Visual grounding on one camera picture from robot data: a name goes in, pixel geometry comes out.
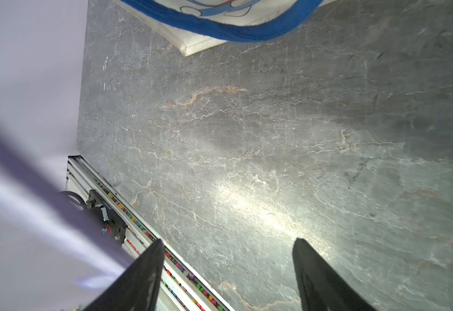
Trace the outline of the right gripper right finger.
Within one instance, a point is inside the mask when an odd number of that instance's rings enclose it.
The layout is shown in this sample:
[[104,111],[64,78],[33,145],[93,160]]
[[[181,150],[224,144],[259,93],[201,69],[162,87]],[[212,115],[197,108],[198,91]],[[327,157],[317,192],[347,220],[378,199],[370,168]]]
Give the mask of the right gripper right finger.
[[295,240],[292,257],[303,310],[374,309],[306,240]]

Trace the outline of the purple mesh pouch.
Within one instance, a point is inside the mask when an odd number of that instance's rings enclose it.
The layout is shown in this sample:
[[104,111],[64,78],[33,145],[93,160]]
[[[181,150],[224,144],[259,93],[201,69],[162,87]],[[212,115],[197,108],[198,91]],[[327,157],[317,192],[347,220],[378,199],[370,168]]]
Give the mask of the purple mesh pouch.
[[0,137],[0,216],[109,278],[131,260]]

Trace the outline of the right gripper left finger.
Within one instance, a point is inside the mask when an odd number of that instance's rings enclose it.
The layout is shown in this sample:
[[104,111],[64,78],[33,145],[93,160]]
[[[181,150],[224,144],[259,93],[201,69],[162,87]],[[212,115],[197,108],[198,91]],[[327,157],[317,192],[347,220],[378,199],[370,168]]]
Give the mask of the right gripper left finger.
[[164,258],[163,241],[157,239],[85,310],[155,310]]

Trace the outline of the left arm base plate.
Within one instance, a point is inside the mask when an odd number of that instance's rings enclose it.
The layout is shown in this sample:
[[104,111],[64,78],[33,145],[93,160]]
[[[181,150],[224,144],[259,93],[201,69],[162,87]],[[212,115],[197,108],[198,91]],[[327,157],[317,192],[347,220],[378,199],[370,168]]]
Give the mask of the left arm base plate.
[[65,197],[83,215],[90,217],[97,224],[101,233],[111,236],[118,246],[125,242],[127,229],[125,221],[109,206],[97,190],[89,190],[87,200],[69,190],[61,191],[60,195]]

